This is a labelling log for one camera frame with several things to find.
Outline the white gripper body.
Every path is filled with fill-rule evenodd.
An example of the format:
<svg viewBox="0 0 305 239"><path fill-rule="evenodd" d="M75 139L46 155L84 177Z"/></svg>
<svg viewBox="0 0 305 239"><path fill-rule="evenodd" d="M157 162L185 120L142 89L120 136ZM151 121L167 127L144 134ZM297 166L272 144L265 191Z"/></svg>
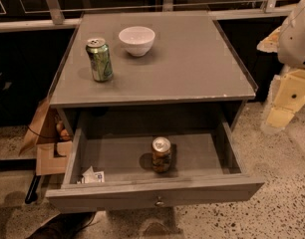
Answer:
<svg viewBox="0 0 305 239"><path fill-rule="evenodd" d="M305 105L305 70L297 69L286 73L273 101L278 110L297 113Z"/></svg>

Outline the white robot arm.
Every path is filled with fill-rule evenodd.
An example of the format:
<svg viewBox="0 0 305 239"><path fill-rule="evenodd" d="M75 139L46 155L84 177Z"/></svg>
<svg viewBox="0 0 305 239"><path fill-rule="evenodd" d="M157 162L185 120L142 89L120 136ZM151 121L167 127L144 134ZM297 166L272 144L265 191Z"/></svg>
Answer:
<svg viewBox="0 0 305 239"><path fill-rule="evenodd" d="M276 53L284 65L271 81L261 124L265 133L273 134L286 128L305 106L305 0L259 42L257 50Z"/></svg>

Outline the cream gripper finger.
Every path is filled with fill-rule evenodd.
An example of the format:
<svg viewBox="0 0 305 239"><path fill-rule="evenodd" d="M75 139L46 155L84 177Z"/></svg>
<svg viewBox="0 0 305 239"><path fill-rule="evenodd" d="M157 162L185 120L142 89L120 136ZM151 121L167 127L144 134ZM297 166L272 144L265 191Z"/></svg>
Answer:
<svg viewBox="0 0 305 239"><path fill-rule="evenodd" d="M279 46L280 27L273 30L267 37L259 42L256 49L265 53L277 53Z"/></svg>
<svg viewBox="0 0 305 239"><path fill-rule="evenodd" d="M281 85L281 77L275 75L271 81L268 96L263 106L261 117L261 130L265 134L275 134L286 128L290 121L294 118L294 114L282 109L276 109L273 101L279 91Z"/></svg>

